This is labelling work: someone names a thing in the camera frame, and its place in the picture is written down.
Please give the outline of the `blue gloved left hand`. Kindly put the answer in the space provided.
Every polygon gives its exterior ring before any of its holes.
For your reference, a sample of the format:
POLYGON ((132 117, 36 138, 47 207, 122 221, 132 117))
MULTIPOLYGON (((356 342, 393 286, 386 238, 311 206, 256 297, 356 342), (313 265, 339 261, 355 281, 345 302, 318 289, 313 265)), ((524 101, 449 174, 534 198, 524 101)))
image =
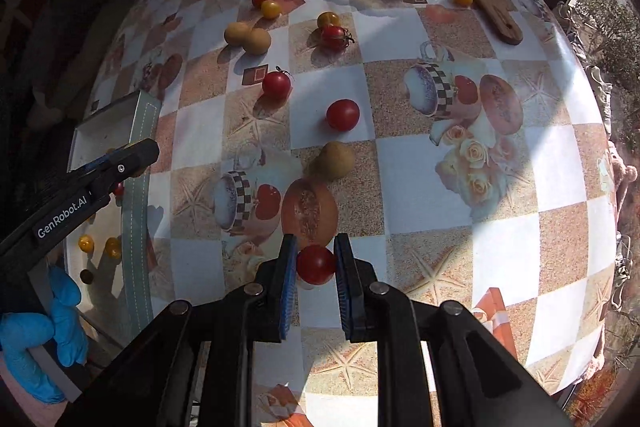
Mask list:
POLYGON ((10 374, 29 395, 42 403, 55 404, 65 395, 40 369, 29 349, 56 342, 56 355, 64 367, 84 365, 88 338, 80 326, 77 305, 81 291, 66 272, 51 265, 49 283, 52 301, 49 314, 10 313, 1 320, 1 347, 10 374))

